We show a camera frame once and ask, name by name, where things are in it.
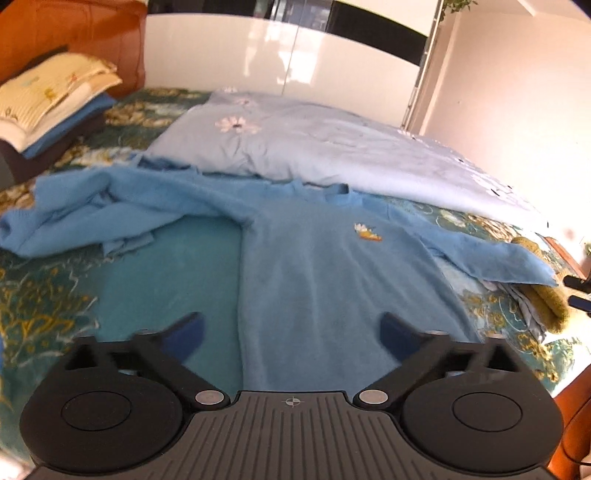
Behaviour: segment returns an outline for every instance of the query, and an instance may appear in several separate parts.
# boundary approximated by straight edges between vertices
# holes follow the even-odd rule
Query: black trim
[[[0,0],[0,12],[4,10],[10,3],[12,3],[12,0]]]
[[[574,0],[574,3],[576,3],[588,17],[591,17],[591,0]]]
[[[337,1],[330,9],[326,32],[377,48],[415,65],[421,63],[427,44],[427,37],[412,28]]]
[[[412,28],[336,0],[150,0],[148,5],[150,14],[242,15],[295,24],[377,48],[417,66],[427,44],[426,35]]]

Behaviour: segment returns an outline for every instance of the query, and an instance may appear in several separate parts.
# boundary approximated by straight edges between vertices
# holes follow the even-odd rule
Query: light blue sweater
[[[434,255],[483,280],[555,285],[550,267],[518,245],[445,231],[344,185],[314,189],[144,165],[40,177],[35,196],[34,209],[0,220],[0,247],[24,257],[95,243],[133,248],[183,215],[239,223],[247,390],[353,395],[396,366],[377,337],[384,311],[419,330],[478,341]]]

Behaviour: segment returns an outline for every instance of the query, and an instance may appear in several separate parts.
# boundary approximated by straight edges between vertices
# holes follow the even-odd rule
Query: crosshair logo
[[[286,405],[289,405],[291,408],[293,408],[293,407],[297,407],[300,403],[304,403],[304,401],[300,400],[299,398],[291,397],[291,398],[288,398],[287,400],[285,400],[283,403],[285,403]]]

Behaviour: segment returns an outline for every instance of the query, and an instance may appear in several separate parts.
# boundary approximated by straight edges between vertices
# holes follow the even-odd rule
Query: blue folded towel
[[[39,155],[39,153],[42,153],[50,146],[52,146],[54,143],[56,143],[60,138],[62,138],[74,127],[81,124],[84,120],[91,118],[100,112],[108,110],[114,104],[116,104],[115,100],[113,100],[106,93],[101,93],[99,96],[93,98],[90,102],[88,102],[76,113],[73,113],[63,122],[60,122],[51,130],[49,130],[49,132],[47,132],[39,140],[33,143],[33,145],[31,145],[24,152],[22,152],[22,156],[25,158],[36,157],[37,155]]]

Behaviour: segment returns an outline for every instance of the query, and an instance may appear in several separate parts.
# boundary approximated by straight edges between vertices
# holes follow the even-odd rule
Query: metal screw
[[[369,405],[380,405],[388,401],[388,394],[381,390],[363,390],[359,394],[359,399]]]
[[[216,405],[223,401],[223,393],[217,390],[203,390],[195,395],[195,400],[201,405]]]

